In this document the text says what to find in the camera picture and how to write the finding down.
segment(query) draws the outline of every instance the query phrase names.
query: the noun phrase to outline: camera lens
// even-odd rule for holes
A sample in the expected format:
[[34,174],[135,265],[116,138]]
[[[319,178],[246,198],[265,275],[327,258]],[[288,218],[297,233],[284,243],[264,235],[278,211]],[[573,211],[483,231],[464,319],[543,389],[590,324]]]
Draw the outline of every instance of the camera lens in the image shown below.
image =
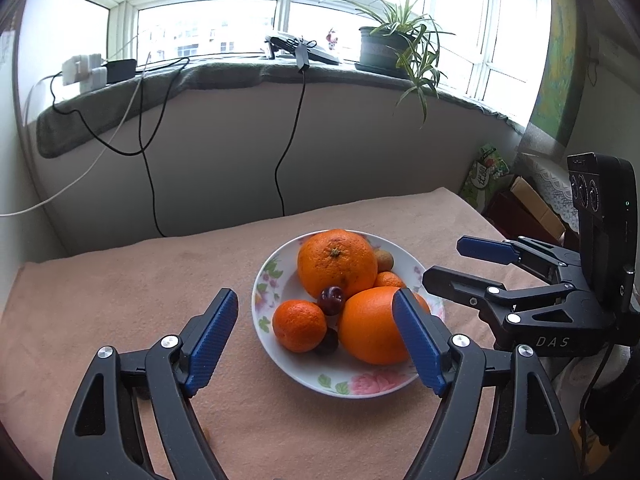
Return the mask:
[[578,183],[575,180],[575,175],[571,176],[571,194],[574,196],[574,200],[578,198]]
[[578,179],[578,195],[580,196],[580,203],[582,204],[582,207],[587,207],[587,182],[583,175]]
[[589,183],[589,201],[591,202],[591,208],[597,211],[600,207],[600,199],[598,197],[598,187],[593,180]]

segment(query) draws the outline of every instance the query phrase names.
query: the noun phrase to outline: gray fabric on window sill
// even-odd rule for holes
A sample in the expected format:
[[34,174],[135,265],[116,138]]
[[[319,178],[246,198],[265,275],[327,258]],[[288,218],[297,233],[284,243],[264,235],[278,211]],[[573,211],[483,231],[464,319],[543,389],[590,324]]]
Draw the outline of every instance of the gray fabric on window sill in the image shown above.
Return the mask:
[[[162,104],[169,82],[179,67],[180,64],[176,64],[165,70],[145,74],[143,112]],[[138,83],[138,77],[79,95],[59,103],[57,108],[63,112],[80,110],[92,130],[97,135],[103,134],[120,123],[131,99],[131,93]],[[316,62],[312,62],[307,70],[306,81],[373,86],[398,91],[404,91],[410,86],[407,80],[361,72],[348,64],[331,66]],[[192,61],[182,70],[172,85],[169,99],[185,90],[247,88],[264,82],[299,84],[302,82],[302,76],[292,60],[267,60],[254,57]],[[439,91],[438,94],[440,99],[465,108],[477,109],[485,115],[505,120],[514,126],[507,116],[476,102],[453,96],[445,91]],[[136,98],[127,120],[136,117],[139,113],[140,99]],[[78,114],[65,116],[48,108],[37,119],[38,152],[44,158],[60,156],[92,138]]]

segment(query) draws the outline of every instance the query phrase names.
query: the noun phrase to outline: white plate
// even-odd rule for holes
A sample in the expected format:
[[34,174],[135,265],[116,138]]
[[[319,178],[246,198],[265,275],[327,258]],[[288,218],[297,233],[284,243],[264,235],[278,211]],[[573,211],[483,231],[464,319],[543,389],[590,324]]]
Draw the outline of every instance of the white plate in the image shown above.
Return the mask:
[[[432,296],[422,286],[425,269],[418,260],[384,238],[354,232],[363,235],[373,248],[389,251],[394,257],[393,272],[412,291],[427,300],[431,313],[444,321],[442,299]],[[354,399],[379,397],[406,386],[417,377],[410,360],[391,366],[369,365],[349,355],[342,346],[331,356],[319,357],[313,352],[295,354],[283,348],[273,335],[271,318],[279,304],[287,300],[316,300],[306,293],[296,270],[298,250],[314,234],[299,236],[280,247],[264,263],[255,279],[251,310],[262,346],[289,377],[329,396]],[[335,326],[335,319],[328,318],[328,324]]]

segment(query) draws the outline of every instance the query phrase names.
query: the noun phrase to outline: tangerine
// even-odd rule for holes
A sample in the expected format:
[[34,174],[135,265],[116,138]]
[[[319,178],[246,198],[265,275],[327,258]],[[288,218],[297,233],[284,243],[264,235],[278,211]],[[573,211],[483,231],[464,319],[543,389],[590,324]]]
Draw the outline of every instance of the tangerine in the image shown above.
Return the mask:
[[389,271],[379,272],[373,286],[398,286],[400,288],[406,286],[400,276]]
[[326,319],[320,307],[304,300],[280,304],[271,320],[278,342],[292,352],[308,352],[320,344],[326,334]]
[[371,288],[378,261],[359,234],[332,229],[312,236],[298,251],[298,277],[313,297],[328,286],[339,286],[347,298]]
[[[338,339],[344,349],[372,365],[392,365],[409,358],[391,311],[397,286],[378,286],[364,290],[344,305],[338,324]],[[414,293],[429,311],[424,298]]]

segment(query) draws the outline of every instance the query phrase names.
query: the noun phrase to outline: plate of fruit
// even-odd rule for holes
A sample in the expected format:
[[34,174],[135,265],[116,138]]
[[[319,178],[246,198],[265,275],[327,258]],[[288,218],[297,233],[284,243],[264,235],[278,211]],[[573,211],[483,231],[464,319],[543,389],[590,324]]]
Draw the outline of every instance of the plate of fruit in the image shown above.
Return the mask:
[[291,378],[334,397],[389,394],[416,377],[391,313],[398,288],[444,320],[424,267],[394,243],[332,229],[301,235],[261,267],[252,294],[262,346]]

